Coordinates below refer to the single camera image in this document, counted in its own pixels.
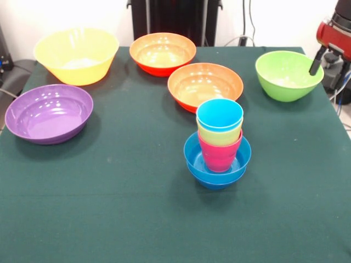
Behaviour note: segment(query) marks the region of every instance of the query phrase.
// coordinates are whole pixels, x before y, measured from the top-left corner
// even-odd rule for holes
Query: stacked cups
[[[198,137],[209,170],[227,171],[236,157],[242,139],[244,111],[234,100],[212,99],[196,111]]]

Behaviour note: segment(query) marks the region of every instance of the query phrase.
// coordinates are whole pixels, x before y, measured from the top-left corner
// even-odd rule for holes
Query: white wall
[[[13,59],[33,58],[33,47],[42,36],[74,26],[104,28],[114,33],[121,45],[130,45],[133,41],[132,13],[131,8],[126,9],[126,0],[89,2],[0,0],[0,25]],[[316,29],[324,17],[332,15],[336,2],[252,0],[256,45],[301,46],[309,56],[314,56],[319,48]],[[242,1],[223,0],[223,5],[224,10],[218,13],[218,46],[242,34]],[[251,34],[248,12],[246,28],[246,33]]]

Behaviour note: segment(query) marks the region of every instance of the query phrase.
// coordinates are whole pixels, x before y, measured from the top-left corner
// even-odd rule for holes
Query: orange bowl
[[[168,79],[168,90],[186,110],[209,99],[237,100],[244,90],[240,76],[233,70],[212,63],[194,63],[174,71]]]
[[[135,40],[129,53],[147,73],[168,77],[194,58],[196,46],[190,39],[178,34],[153,33]]]

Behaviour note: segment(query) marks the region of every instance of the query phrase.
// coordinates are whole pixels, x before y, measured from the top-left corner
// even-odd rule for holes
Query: green bowl
[[[321,66],[315,76],[309,74],[312,62],[297,52],[268,52],[256,61],[258,80],[272,99],[295,101],[310,93],[323,79]]]

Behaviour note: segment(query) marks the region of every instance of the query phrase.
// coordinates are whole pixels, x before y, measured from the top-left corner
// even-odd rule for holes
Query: purple bowl
[[[5,123],[14,135],[35,144],[59,144],[77,135],[93,111],[85,90],[64,84],[23,93],[6,110]]]

